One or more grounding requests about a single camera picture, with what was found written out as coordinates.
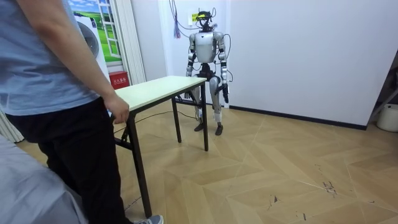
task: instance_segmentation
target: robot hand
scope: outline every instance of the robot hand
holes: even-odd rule
[[[216,90],[216,95],[220,92],[223,91],[223,97],[224,97],[224,101],[225,103],[229,103],[229,98],[228,98],[228,84],[222,84],[221,86],[219,86]]]

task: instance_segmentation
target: humanoid robot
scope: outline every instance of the humanoid robot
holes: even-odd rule
[[[220,105],[220,91],[223,92],[225,103],[229,102],[228,99],[228,84],[227,84],[227,68],[226,68],[226,52],[225,52],[225,44],[224,44],[224,34],[221,32],[214,32],[214,26],[209,25],[209,21],[211,22],[211,14],[210,12],[199,12],[198,21],[201,25],[202,30],[196,34],[191,34],[189,37],[190,40],[190,49],[188,55],[188,67],[187,67],[187,76],[192,76],[193,63],[195,59],[198,59],[198,62],[201,63],[201,70],[199,74],[194,75],[194,77],[207,78],[207,81],[210,83],[210,94],[211,100],[213,101],[213,109],[214,116],[217,122],[217,130],[216,135],[220,135],[223,132],[223,125],[221,124],[221,105]],[[217,55],[217,46],[220,53],[218,54],[218,58],[221,64],[221,78],[215,75],[215,72],[210,69],[209,63],[215,62],[214,59]],[[192,92],[187,93],[187,96],[192,98],[193,102],[196,105],[199,105],[200,101],[200,91],[199,87],[192,90]],[[199,125],[195,128],[195,131],[200,131],[203,129],[202,117],[201,117],[201,108],[199,106],[195,107],[195,111],[197,117],[199,118]]]

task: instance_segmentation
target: sneaker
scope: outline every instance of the sneaker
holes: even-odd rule
[[[150,217],[147,220],[133,222],[133,224],[163,224],[163,216],[154,215],[153,217]]]

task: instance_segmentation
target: wooden floor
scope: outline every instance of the wooden floor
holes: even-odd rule
[[[205,152],[197,122],[179,117],[181,144],[172,113],[137,124],[152,209],[168,224],[398,223],[397,134],[223,110],[217,137],[209,113]],[[35,145],[19,147],[45,162]],[[117,150],[126,214],[144,218],[131,152]]]

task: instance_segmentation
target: metal table frame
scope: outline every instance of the metal table frame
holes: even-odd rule
[[[208,151],[208,127],[207,127],[207,111],[206,111],[206,100],[205,100],[206,99],[205,83],[206,83],[206,80],[204,80],[203,82],[201,82],[199,84],[188,87],[184,90],[181,90],[177,93],[172,93],[170,95],[167,95],[155,102],[149,103],[148,105],[145,105],[145,106],[142,106],[140,108],[130,111],[129,118],[126,122],[126,130],[123,133],[124,136],[122,136],[122,139],[115,138],[116,145],[126,148],[132,152],[132,156],[134,159],[134,164],[135,164],[136,172],[137,172],[139,189],[141,192],[142,204],[144,206],[145,216],[147,218],[152,216],[152,209],[150,207],[148,187],[147,187],[147,181],[146,181],[145,172],[144,172],[144,165],[142,163],[141,149],[139,147],[139,140],[138,140],[138,135],[137,135],[135,117],[138,113],[140,113],[146,109],[149,109],[155,105],[158,105],[159,103],[163,103],[163,102],[171,99],[172,106],[173,106],[175,130],[177,132],[177,141],[182,142],[181,132],[180,132],[180,122],[178,121],[178,111],[177,111],[177,104],[176,104],[175,97],[182,93],[191,91],[194,88],[200,86],[200,92],[201,92],[201,98],[202,98],[200,106],[202,107],[202,116],[203,116],[203,138],[205,141],[205,151]]]

